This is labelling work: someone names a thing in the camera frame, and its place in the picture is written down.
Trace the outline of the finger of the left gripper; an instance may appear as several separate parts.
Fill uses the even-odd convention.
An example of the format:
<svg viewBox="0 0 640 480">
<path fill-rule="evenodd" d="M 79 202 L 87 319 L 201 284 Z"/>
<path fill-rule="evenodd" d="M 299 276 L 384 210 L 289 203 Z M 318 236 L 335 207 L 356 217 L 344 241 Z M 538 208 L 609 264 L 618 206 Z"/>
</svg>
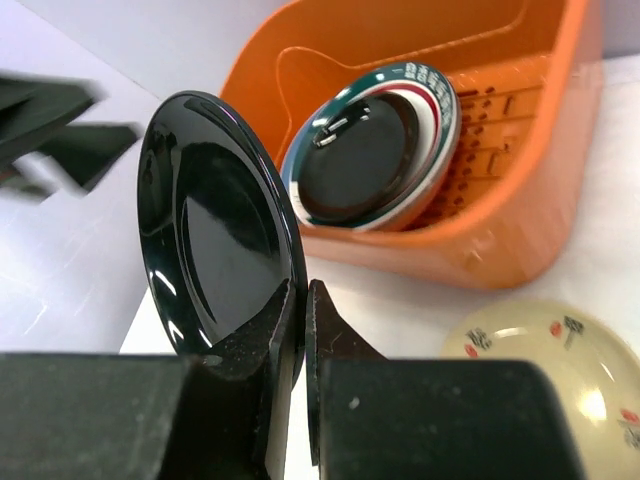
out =
<svg viewBox="0 0 640 480">
<path fill-rule="evenodd" d="M 35 150 L 98 101 L 88 81 L 1 76 L 1 163 Z"/>
<path fill-rule="evenodd" d="M 1 189 L 45 200 L 56 192 L 51 183 L 25 176 L 14 162 L 32 152 L 48 156 L 84 192 L 92 191 L 103 177 L 139 139 L 132 124 L 77 124 L 66 126 L 43 141 L 21 141 L 12 153 L 1 149 Z"/>
</svg>

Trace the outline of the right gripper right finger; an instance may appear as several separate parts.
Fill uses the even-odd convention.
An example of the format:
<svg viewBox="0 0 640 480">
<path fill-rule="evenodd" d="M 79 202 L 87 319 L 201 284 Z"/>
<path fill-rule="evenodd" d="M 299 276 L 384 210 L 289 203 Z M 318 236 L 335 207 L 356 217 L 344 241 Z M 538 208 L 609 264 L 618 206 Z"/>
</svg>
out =
<svg viewBox="0 0 640 480">
<path fill-rule="evenodd" d="M 306 300 L 311 461 L 323 479 L 582 479 L 548 376 L 522 360 L 389 359 Z"/>
</svg>

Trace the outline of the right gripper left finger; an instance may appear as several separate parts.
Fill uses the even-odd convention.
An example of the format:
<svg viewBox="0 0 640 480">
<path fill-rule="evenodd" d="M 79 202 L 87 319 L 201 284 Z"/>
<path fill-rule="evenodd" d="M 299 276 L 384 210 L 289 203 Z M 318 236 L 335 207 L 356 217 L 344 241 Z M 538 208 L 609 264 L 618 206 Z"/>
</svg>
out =
<svg viewBox="0 0 640 480">
<path fill-rule="evenodd" d="M 209 355 L 9 353 L 5 479 L 280 479 L 296 362 L 296 293 Z"/>
</svg>

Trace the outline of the black plate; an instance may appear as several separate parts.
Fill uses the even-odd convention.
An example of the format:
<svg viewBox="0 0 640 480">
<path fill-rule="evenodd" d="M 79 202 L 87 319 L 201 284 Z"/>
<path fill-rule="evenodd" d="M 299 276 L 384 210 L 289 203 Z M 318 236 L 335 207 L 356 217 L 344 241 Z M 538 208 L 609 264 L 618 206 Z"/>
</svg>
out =
<svg viewBox="0 0 640 480">
<path fill-rule="evenodd" d="M 245 119 L 202 91 L 171 95 L 143 137 L 137 219 L 148 284 L 179 354 L 206 354 L 308 277 L 280 174 Z"/>
<path fill-rule="evenodd" d="M 305 153 L 300 203 L 320 222 L 346 223 L 393 198 L 434 131 L 427 100 L 407 88 L 372 94 L 331 119 Z"/>
</svg>

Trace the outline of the beige small plate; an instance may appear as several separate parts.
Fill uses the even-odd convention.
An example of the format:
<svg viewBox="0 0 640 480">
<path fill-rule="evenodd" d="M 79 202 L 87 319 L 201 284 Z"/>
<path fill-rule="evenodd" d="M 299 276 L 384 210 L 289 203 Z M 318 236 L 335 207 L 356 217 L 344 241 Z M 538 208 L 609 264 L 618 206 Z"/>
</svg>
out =
<svg viewBox="0 0 640 480">
<path fill-rule="evenodd" d="M 639 359 L 598 319 L 557 301 L 501 301 L 468 315 L 440 355 L 536 364 L 557 391 L 587 476 L 638 478 Z"/>
</svg>

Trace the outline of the green rimmed white plate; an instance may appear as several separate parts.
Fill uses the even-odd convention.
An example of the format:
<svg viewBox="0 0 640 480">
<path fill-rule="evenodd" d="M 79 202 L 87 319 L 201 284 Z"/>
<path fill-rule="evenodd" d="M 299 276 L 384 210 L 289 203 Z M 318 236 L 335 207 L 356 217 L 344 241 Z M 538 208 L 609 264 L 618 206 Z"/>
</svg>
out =
<svg viewBox="0 0 640 480">
<path fill-rule="evenodd" d="M 431 146 L 414 157 L 408 176 L 393 198 L 376 210 L 346 223 L 311 218 L 300 203 L 296 179 L 303 157 L 316 135 L 345 107 L 375 93 L 407 88 L 421 94 L 433 114 Z M 421 63 L 395 63 L 371 71 L 329 98 L 303 124 L 283 160 L 281 176 L 300 223 L 310 227 L 341 227 L 359 231 L 400 230 L 417 218 L 436 196 L 450 166 L 461 130 L 460 104 L 452 84 L 437 69 Z"/>
</svg>

